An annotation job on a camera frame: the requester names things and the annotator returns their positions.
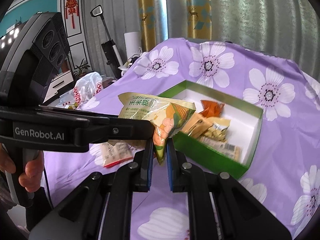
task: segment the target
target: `drawer handle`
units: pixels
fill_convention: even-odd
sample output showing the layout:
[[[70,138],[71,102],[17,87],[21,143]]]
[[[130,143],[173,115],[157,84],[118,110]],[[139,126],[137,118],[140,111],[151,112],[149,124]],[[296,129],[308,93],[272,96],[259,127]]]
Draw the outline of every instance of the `drawer handle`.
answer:
[[[59,84],[55,85],[55,86],[54,86],[54,87],[52,87],[52,88],[56,88],[57,86],[61,85],[62,83],[64,83],[64,80],[63,80],[63,81],[61,81]]]

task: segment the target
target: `open cardboard box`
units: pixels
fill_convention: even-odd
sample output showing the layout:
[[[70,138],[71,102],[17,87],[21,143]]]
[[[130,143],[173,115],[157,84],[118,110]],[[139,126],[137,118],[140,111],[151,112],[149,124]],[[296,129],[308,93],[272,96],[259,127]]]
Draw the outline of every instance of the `open cardboard box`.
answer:
[[[203,110],[200,100],[224,103],[221,117],[231,120],[226,139],[228,143],[242,148],[239,162],[226,157],[192,137],[188,137],[181,131],[175,131],[173,135],[174,146],[176,150],[183,152],[214,173],[226,171],[235,179],[239,179],[249,169],[261,129],[263,116],[261,108],[190,81],[183,81],[159,96],[194,102],[197,113]]]

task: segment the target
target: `gold curtain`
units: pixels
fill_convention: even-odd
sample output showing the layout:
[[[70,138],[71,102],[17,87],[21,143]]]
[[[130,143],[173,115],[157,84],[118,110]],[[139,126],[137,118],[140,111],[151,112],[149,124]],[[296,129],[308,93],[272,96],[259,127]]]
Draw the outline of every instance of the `gold curtain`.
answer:
[[[156,46],[154,0],[139,0],[141,39],[143,51],[150,51]]]
[[[187,0],[188,37],[211,39],[211,0]]]

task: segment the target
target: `floral tablecloth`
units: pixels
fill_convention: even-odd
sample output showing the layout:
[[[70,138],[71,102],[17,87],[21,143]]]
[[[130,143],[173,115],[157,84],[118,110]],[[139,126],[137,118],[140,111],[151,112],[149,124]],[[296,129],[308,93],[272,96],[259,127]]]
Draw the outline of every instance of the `floral tablecloth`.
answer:
[[[169,39],[82,110],[119,114],[119,94],[158,95],[184,80],[264,109],[256,154],[240,182],[297,236],[320,204],[320,84],[291,60],[236,44]],[[95,151],[46,152],[45,166],[55,205],[91,172],[119,167],[103,168]],[[170,193],[165,166],[154,163],[152,179],[149,193],[133,196],[131,239],[189,239],[186,195]]]

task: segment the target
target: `red tassel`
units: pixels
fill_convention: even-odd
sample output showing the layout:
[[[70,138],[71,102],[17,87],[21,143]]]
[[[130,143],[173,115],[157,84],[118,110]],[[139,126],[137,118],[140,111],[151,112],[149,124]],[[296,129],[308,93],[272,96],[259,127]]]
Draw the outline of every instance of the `red tassel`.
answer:
[[[74,20],[74,18],[73,18],[73,14],[72,14],[71,18],[72,18],[72,27],[75,29],[76,26],[75,26],[75,20]]]

